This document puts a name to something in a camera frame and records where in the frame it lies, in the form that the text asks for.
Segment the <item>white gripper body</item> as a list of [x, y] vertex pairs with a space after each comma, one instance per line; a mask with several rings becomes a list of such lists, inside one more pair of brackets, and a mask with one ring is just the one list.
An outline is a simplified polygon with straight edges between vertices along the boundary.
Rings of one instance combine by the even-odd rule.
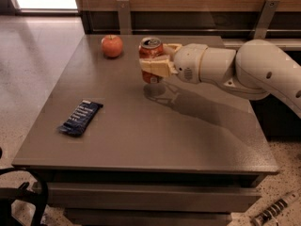
[[198, 84], [202, 57], [208, 49], [206, 44], [191, 43], [184, 45], [174, 56], [174, 65], [178, 78], [191, 84]]

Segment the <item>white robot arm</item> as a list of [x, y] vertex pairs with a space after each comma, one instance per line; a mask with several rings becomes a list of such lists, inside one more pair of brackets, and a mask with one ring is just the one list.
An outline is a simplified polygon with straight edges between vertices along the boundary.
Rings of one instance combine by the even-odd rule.
[[232, 50], [145, 38], [139, 46], [139, 63], [148, 83], [176, 75], [185, 83], [213, 84], [248, 100], [272, 94], [301, 117], [301, 67], [267, 40], [250, 40]]

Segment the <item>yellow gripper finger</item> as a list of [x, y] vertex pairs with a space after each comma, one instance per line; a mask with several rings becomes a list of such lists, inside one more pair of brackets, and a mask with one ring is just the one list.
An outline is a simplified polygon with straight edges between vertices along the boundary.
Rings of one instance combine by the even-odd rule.
[[182, 45], [180, 43], [164, 43], [163, 48], [166, 55], [174, 56], [182, 48]]
[[140, 58], [139, 63], [144, 72], [164, 78], [178, 73], [174, 62], [171, 60], [169, 55], [156, 56], [153, 58]]

